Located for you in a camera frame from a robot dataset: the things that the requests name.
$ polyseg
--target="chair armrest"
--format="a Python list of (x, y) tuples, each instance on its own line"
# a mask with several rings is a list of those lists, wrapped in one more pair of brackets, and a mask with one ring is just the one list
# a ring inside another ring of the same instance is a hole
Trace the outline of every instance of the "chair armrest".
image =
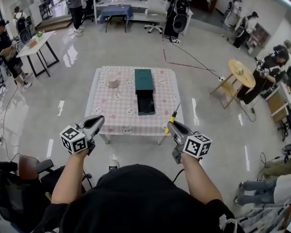
[(47, 171), (48, 169), (50, 169), (53, 166), (54, 166), (54, 164), (53, 164), (52, 160), (47, 159), (45, 161), (40, 162), (38, 165), (36, 165), (35, 170), (36, 170), (37, 174), (39, 174), (39, 173), (42, 173), (43, 171)]

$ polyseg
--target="wooden side table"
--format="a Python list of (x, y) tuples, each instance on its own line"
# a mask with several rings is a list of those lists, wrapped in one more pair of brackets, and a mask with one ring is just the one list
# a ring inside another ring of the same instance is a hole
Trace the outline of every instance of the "wooden side table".
[[(254, 79), (251, 71), (243, 63), (239, 62), (238, 60), (229, 60), (228, 67), (231, 71), (231, 74), (210, 93), (211, 95), (220, 87), (222, 87), (224, 93), (231, 97), (227, 105), (223, 106), (224, 109), (226, 109), (229, 104), (232, 103), (232, 101), (236, 98), (243, 85), (248, 88), (253, 88), (256, 85), (256, 80)], [(239, 68), (243, 69), (243, 74), (238, 74)], [(235, 80), (233, 82), (228, 81), (232, 76), (235, 77)], [(242, 84), (238, 90), (234, 88), (234, 83), (236, 83), (236, 81), (239, 81)]]

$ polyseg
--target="white cup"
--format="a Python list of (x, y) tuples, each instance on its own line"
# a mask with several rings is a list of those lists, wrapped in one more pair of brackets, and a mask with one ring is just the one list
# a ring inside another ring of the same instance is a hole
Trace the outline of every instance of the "white cup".
[(117, 76), (110, 74), (107, 76), (107, 86), (110, 88), (116, 88), (118, 86)]

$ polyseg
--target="box lid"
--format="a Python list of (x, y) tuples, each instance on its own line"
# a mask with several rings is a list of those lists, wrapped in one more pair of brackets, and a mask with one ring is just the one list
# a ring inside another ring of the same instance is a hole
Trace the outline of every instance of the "box lid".
[(150, 69), (135, 69), (135, 88), (136, 91), (153, 91), (154, 87)]

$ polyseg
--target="screwdriver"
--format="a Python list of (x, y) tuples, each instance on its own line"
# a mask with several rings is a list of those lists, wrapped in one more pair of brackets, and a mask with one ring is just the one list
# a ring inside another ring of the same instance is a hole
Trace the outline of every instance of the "screwdriver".
[[(175, 121), (175, 119), (176, 119), (176, 116), (177, 116), (177, 110), (178, 110), (180, 104), (181, 104), (181, 103), (178, 104), (178, 107), (177, 107), (176, 110), (173, 112), (173, 115), (171, 116), (171, 118), (170, 118), (170, 120), (169, 120), (171, 123), (174, 123), (174, 121)], [(166, 127), (166, 129), (165, 129), (165, 134), (169, 134), (169, 129), (168, 129), (167, 127)]]

